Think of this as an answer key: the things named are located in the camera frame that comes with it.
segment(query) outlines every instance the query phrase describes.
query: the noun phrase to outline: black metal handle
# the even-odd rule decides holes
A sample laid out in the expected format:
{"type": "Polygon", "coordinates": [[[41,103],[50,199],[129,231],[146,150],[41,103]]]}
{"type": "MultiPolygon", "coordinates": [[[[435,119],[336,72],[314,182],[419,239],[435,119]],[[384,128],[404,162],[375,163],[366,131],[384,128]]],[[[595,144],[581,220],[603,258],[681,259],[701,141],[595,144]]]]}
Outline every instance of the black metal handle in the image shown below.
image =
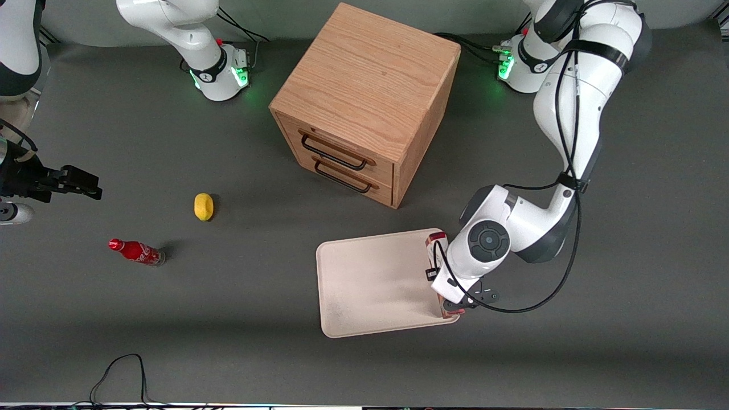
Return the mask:
{"type": "Polygon", "coordinates": [[[370,191],[370,188],[372,187],[372,184],[369,184],[369,183],[364,188],[355,187],[354,185],[350,184],[349,182],[345,182],[345,181],[335,177],[334,175],[327,174],[326,172],[322,171],[321,169],[319,169],[319,165],[321,165],[321,162],[319,162],[319,161],[317,161],[316,164],[314,164],[314,171],[316,171],[317,174],[323,176],[324,178],[332,180],[338,184],[342,184],[355,192],[367,193],[370,191]]]}
{"type": "Polygon", "coordinates": [[[308,138],[309,138],[309,135],[307,135],[307,134],[303,134],[303,136],[301,137],[301,145],[303,145],[304,148],[306,148],[307,150],[309,150],[311,152],[315,152],[315,153],[321,155],[322,157],[324,157],[324,158],[326,158],[328,160],[333,160],[334,162],[338,163],[341,166],[345,166],[345,167],[347,167],[349,169],[352,169],[354,171],[361,171],[365,167],[365,165],[367,165],[367,160],[362,160],[362,163],[361,164],[354,165],[354,164],[351,164],[351,163],[349,163],[349,162],[347,162],[345,160],[341,160],[341,159],[335,157],[334,155],[327,154],[326,152],[324,152],[324,151],[322,151],[322,150],[320,150],[318,148],[315,148],[315,147],[312,147],[312,146],[306,144],[306,140],[308,138]]]}

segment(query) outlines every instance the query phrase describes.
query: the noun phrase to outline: bottle cap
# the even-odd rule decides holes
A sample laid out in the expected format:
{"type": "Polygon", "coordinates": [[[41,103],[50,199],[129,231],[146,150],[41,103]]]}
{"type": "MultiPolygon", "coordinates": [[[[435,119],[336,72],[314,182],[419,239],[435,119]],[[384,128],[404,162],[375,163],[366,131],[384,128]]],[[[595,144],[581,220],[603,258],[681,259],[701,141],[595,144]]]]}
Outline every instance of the bottle cap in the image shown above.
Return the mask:
{"type": "Polygon", "coordinates": [[[123,247],[124,247],[124,241],[121,241],[116,238],[109,241],[109,249],[111,249],[111,250],[122,250],[123,247]]]}

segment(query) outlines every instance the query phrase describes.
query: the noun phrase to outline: gray table surface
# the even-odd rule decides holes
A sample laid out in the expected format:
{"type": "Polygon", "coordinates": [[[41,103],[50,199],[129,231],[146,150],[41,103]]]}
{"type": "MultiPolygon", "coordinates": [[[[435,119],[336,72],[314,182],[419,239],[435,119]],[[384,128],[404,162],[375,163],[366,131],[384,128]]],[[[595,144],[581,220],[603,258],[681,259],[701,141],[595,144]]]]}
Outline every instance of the gray table surface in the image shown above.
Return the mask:
{"type": "MultiPolygon", "coordinates": [[[[715,23],[655,32],[604,110],[557,298],[339,340],[319,328],[320,243],[455,235],[476,189],[550,182],[560,161],[532,97],[464,54],[402,208],[351,193],[296,164],[267,108],[307,46],[261,45],[252,86],[223,103],[194,89],[172,47],[52,51],[30,133],[46,165],[97,174],[104,199],[56,195],[0,230],[0,400],[83,400],[109,361],[138,352],[161,401],[729,407],[729,73],[715,23]],[[192,213],[199,192],[217,195],[209,223],[192,213]],[[170,260],[128,263],[111,237],[170,260]]],[[[509,257],[489,278],[500,306],[543,298],[567,256],[509,257]]],[[[138,372],[120,363],[100,399],[137,400],[138,372]]]]}

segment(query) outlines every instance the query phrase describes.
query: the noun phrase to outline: white tray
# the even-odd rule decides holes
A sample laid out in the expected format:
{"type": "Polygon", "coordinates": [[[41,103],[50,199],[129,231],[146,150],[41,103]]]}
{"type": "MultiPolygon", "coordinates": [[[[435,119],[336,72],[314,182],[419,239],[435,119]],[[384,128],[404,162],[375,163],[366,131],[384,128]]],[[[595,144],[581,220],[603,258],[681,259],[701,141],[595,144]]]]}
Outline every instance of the white tray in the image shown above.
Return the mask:
{"type": "Polygon", "coordinates": [[[325,242],[316,250],[321,330],[330,338],[447,325],[425,240],[440,229],[325,242]]]}

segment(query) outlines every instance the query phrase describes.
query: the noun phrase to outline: red bottle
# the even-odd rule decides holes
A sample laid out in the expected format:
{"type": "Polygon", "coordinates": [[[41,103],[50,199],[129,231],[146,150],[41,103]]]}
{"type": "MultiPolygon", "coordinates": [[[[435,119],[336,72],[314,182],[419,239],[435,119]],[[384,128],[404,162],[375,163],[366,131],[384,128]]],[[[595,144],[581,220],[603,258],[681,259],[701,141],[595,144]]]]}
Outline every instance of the red bottle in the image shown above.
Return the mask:
{"type": "Polygon", "coordinates": [[[160,266],[165,262],[165,253],[137,241],[109,241],[109,249],[122,254],[124,258],[149,266],[160,266]]]}

